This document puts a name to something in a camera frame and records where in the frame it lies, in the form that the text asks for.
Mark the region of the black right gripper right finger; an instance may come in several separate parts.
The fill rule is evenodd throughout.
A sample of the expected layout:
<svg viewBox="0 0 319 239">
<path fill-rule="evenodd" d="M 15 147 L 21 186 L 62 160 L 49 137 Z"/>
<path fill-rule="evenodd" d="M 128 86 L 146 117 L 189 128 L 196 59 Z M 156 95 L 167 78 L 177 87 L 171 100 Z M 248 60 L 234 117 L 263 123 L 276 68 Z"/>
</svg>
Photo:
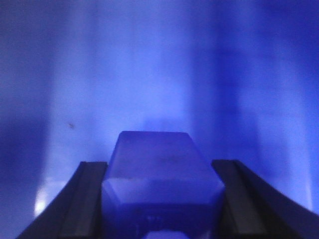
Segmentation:
<svg viewBox="0 0 319 239">
<path fill-rule="evenodd" d="M 319 216 L 288 198 L 239 160 L 215 159 L 225 186 L 221 239 L 317 239 Z"/>
</svg>

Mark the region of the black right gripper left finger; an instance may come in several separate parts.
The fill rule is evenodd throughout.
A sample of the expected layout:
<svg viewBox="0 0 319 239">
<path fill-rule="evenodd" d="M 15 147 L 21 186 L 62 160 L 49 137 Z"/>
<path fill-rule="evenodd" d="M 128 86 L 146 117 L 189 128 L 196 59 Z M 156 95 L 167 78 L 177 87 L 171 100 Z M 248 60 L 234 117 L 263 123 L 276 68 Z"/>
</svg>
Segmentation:
<svg viewBox="0 0 319 239">
<path fill-rule="evenodd" d="M 20 239 L 100 239 L 106 162 L 81 162 L 59 194 Z"/>
</svg>

